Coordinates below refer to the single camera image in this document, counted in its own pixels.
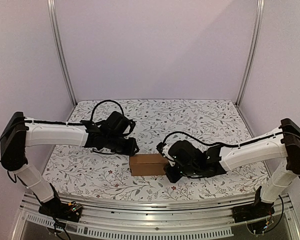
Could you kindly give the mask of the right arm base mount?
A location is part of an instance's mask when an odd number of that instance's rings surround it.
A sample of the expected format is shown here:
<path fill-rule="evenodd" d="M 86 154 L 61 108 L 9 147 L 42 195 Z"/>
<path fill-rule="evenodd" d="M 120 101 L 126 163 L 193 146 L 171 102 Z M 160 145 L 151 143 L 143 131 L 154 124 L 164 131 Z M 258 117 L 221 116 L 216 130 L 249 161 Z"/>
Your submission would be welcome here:
<path fill-rule="evenodd" d="M 235 223 L 241 223 L 258 218 L 263 218 L 275 213 L 274 203 L 265 203 L 261 199 L 260 186 L 255 192 L 254 202 L 250 204 L 235 206 L 231 209 L 232 218 Z"/>

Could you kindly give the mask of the brown cardboard box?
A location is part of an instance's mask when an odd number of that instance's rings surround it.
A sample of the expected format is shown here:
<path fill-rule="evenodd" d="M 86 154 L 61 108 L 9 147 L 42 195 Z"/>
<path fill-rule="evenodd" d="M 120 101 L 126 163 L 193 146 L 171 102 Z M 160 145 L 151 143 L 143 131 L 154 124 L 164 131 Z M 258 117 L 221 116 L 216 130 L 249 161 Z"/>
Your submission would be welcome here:
<path fill-rule="evenodd" d="M 129 157 L 130 173 L 133 177 L 163 176 L 168 160 L 160 154 L 136 154 Z"/>

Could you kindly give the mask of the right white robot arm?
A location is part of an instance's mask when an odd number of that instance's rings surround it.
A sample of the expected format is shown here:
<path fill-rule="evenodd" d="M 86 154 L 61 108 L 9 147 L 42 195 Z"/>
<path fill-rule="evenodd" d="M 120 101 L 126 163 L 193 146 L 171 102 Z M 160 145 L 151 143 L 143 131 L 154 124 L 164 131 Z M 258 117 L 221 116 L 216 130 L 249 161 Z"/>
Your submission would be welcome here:
<path fill-rule="evenodd" d="M 182 177 L 201 179 L 224 175 L 236 168 L 272 159 L 283 159 L 270 179 L 255 194 L 255 202 L 249 206 L 252 218 L 259 218 L 277 197 L 300 176 L 300 127 L 291 119 L 280 121 L 273 130 L 236 144 L 222 142 L 204 143 L 201 151 L 187 140 L 167 144 L 164 139 L 156 146 L 162 157 L 168 160 L 165 175 L 171 183 Z"/>

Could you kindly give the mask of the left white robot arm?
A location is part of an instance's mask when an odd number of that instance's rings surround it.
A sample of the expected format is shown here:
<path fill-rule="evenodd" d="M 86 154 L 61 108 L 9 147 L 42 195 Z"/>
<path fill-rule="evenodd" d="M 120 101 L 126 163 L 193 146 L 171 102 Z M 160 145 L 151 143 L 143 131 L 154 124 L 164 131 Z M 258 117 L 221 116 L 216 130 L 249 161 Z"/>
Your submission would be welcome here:
<path fill-rule="evenodd" d="M 15 112 L 0 136 L 0 164 L 12 172 L 44 203 L 53 216 L 64 213 L 64 205 L 52 185 L 26 157 L 26 148 L 43 145 L 68 145 L 95 150 L 108 149 L 112 154 L 134 156 L 139 152 L 135 138 L 130 137 L 135 121 L 114 111 L 106 120 L 94 122 L 47 121 L 26 118 Z"/>

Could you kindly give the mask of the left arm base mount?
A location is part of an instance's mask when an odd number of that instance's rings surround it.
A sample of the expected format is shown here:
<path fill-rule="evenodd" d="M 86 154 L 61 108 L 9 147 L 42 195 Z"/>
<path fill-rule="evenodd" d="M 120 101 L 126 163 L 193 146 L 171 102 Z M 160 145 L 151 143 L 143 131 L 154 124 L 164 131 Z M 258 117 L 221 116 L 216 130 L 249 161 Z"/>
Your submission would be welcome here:
<path fill-rule="evenodd" d="M 76 201 L 68 203 L 62 202 L 53 186 L 52 192 L 52 199 L 46 202 L 42 202 L 38 199 L 38 202 L 40 203 L 39 213 L 52 218 L 78 223 L 82 215 L 83 205 Z"/>

